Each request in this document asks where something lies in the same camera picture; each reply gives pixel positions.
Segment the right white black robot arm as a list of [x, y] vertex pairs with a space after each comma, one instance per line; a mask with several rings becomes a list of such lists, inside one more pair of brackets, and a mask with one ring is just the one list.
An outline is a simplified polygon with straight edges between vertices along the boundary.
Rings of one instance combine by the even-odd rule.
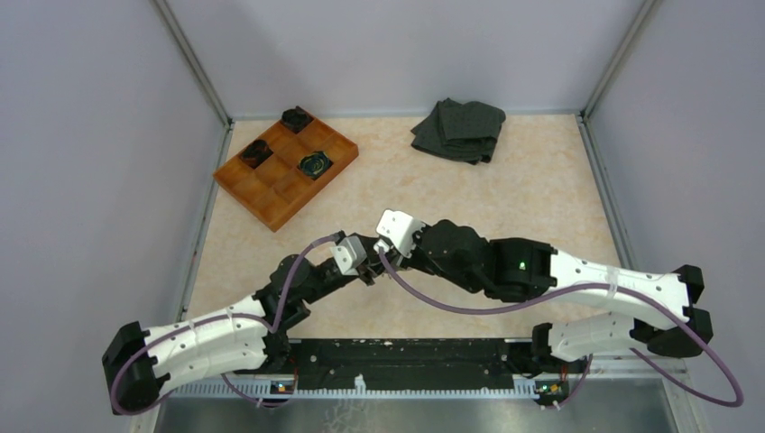
[[433, 226], [394, 220], [377, 231], [391, 240], [388, 255], [402, 269], [436, 275], [470, 293], [482, 292], [513, 307], [551, 299], [600, 309], [598, 316], [533, 328], [529, 359], [542, 372], [620, 349], [694, 357], [714, 335], [710, 313], [695, 305], [704, 281], [692, 265], [664, 274], [641, 273], [526, 238], [487, 240], [449, 220]]

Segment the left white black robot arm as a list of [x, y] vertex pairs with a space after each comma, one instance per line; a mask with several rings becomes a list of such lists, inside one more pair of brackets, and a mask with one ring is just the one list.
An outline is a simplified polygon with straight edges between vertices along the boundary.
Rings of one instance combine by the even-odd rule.
[[262, 289], [223, 309], [165, 326], [121, 326], [101, 358], [112, 412], [138, 415], [183, 385], [224, 373], [283, 370], [287, 332], [309, 316], [310, 303], [356, 280], [371, 285], [383, 272], [375, 253], [320, 264], [293, 254]]

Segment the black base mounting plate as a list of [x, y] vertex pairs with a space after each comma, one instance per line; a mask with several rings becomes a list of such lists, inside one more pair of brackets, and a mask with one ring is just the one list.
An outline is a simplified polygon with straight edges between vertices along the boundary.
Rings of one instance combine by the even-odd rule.
[[510, 389], [521, 378], [582, 373], [584, 359], [565, 363], [537, 355], [528, 341], [505, 338], [293, 339], [254, 375], [284, 375], [300, 391], [348, 390], [357, 377], [371, 391]]

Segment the black green coiled object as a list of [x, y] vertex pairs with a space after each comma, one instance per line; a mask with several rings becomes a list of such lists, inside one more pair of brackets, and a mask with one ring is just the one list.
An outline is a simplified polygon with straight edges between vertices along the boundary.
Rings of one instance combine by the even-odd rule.
[[332, 160], [324, 151], [315, 151], [304, 156], [299, 164], [299, 170], [312, 180], [317, 180], [333, 165]]

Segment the dark grey folded cloth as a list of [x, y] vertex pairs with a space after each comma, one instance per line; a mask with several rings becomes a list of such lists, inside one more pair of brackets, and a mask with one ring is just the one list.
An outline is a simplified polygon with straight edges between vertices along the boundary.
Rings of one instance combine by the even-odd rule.
[[411, 129], [411, 147], [449, 161], [489, 163], [505, 120], [505, 112], [498, 107], [446, 98]]

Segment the orange compartment tray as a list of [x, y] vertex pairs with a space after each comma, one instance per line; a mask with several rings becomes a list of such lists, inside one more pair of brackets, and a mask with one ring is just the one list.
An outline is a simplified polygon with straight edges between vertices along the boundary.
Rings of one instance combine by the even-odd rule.
[[[218, 186], [273, 232], [282, 228], [359, 155], [356, 143], [311, 115], [313, 122], [299, 134], [287, 130], [279, 119], [254, 138], [252, 141], [265, 140], [273, 151], [258, 168], [253, 170], [240, 161], [241, 150], [214, 173]], [[298, 164], [315, 151], [326, 152], [333, 165], [320, 178], [312, 180], [299, 170]]]

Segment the black object left compartment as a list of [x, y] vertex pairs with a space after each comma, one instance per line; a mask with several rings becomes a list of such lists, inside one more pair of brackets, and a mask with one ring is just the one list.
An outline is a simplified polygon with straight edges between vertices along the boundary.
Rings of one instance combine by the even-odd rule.
[[272, 155], [273, 151], [269, 144], [263, 139], [256, 139], [240, 152], [239, 159], [245, 166], [254, 170]]

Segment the black object compartment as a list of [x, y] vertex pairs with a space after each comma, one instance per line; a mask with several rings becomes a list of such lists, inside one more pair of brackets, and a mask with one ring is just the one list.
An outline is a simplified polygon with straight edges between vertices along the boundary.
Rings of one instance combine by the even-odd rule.
[[313, 120], [314, 117], [311, 114], [309, 114], [300, 106], [295, 106], [285, 110], [281, 114], [280, 123], [293, 134], [299, 134], [310, 123], [312, 123]]
[[239, 159], [245, 166], [254, 170], [272, 155], [273, 151], [269, 144], [263, 139], [256, 139], [240, 152]]

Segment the black object back compartment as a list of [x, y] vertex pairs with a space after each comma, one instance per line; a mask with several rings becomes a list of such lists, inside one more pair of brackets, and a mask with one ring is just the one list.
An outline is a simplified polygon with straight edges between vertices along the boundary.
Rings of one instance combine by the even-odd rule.
[[295, 106], [285, 110], [281, 114], [280, 123], [293, 134], [299, 134], [310, 123], [312, 123], [313, 120], [314, 117], [311, 114], [309, 114], [300, 106]]

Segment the right aluminium frame post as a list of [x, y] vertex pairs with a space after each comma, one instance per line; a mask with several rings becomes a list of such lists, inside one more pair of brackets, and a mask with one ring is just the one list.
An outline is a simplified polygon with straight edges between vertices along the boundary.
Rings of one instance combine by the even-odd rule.
[[583, 122], [588, 122], [595, 114], [599, 105], [602, 104], [607, 92], [613, 86], [613, 83], [619, 77], [632, 52], [637, 47], [641, 36], [663, 4], [664, 2], [662, 0], [645, 0], [641, 3], [638, 13], [635, 15], [621, 42], [613, 53], [603, 75], [599, 78], [597, 85], [587, 99], [584, 108], [580, 111], [580, 116]]

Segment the aluminium frame post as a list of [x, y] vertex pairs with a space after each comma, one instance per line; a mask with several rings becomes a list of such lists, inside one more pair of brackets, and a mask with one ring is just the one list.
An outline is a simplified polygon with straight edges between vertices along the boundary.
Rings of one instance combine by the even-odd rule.
[[183, 30], [180, 20], [174, 13], [170, 2], [166, 0], [152, 0], [151, 4], [169, 32], [172, 41], [179, 50], [181, 57], [194, 78], [198, 89], [206, 99], [207, 104], [213, 110], [221, 124], [226, 128], [229, 128], [233, 123], [232, 117], [225, 108], [222, 97], [215, 89], [212, 80], [202, 65], [187, 34]]
[[619, 77], [632, 52], [637, 47], [641, 36], [663, 4], [664, 2], [662, 0], [645, 0], [641, 3], [638, 13], [635, 15], [621, 42], [613, 53], [603, 75], [599, 78], [597, 85], [587, 99], [584, 108], [580, 111], [580, 116], [583, 122], [588, 122], [595, 114], [599, 105], [602, 104], [607, 92], [613, 86], [613, 83]]

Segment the left aluminium frame post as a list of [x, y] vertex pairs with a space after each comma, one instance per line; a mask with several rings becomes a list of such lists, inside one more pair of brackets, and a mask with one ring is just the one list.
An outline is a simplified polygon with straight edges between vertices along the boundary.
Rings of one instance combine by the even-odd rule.
[[187, 34], [183, 30], [180, 20], [174, 13], [170, 2], [166, 0], [152, 0], [151, 4], [169, 32], [172, 41], [179, 50], [181, 57], [194, 78], [198, 89], [206, 99], [207, 104], [213, 110], [221, 124], [226, 128], [229, 128], [233, 123], [232, 117], [225, 108], [222, 97], [215, 89], [212, 80], [202, 65]]

